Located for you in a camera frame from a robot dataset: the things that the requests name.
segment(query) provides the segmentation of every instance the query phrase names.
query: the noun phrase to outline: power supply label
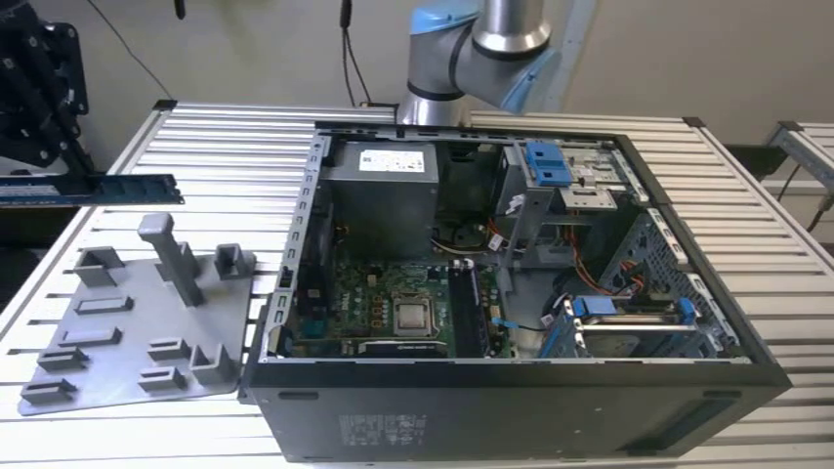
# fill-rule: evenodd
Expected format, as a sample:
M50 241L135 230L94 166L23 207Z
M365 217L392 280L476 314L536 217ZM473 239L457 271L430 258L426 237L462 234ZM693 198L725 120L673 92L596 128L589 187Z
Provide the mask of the power supply label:
M366 149L361 153L361 171L424 173L426 168L422 151Z

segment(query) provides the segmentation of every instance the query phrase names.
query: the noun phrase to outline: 3d printed holder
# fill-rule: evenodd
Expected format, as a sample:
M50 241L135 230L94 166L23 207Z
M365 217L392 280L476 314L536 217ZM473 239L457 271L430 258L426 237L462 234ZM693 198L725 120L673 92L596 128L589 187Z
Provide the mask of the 3d printed holder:
M238 387L254 254L221 244L195 256L169 213L139 225L159 259L86 249L82 279L25 390L22 415L193 398Z

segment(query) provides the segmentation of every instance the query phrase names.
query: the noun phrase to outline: gray plastic base plate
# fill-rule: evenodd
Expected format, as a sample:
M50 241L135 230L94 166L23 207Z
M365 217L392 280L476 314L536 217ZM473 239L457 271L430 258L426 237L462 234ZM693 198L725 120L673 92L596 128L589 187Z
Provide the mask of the gray plastic base plate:
M238 252L254 266L254 254ZM206 300L197 307L163 282L158 259L109 268L117 285L82 283L25 387L22 415L236 390L253 269L221 279L215 256L195 256L195 263Z

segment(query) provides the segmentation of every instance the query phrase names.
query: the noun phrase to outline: aluminum workbench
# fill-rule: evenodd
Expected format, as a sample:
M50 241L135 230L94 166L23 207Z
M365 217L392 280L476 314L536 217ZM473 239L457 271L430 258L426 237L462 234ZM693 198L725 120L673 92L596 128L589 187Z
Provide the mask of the aluminum workbench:
M69 269L83 247L114 245L123 258L151 256L137 236L139 219L171 211L178 240L195 253L223 242L257 252L254 319L277 282L314 121L392 119L390 110L378 109L198 104L151 114L111 172L173 173L187 202L83 209L0 316L0 462L85 469L288 464L258 407L241 405L234 395L23 418L19 393L77 289ZM477 127L629 135L796 385L681 459L564 461L560 467L834 467L834 260L712 133L677 118L480 112L473 121Z
M780 122L768 142L795 157L829 193L834 192L834 124Z

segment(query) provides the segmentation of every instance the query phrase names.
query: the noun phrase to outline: green motherboard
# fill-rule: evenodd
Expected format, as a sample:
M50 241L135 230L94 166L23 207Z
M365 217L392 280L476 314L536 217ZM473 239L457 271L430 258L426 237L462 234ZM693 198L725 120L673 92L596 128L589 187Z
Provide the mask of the green motherboard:
M336 288L326 318L302 321L297 357L350 357L372 341L430 341L456 353L456 321L446 266L416 264L354 264L336 268ZM477 271L478 294L493 341L490 355L509 357L506 330L489 320L502 317L501 299L492 267Z

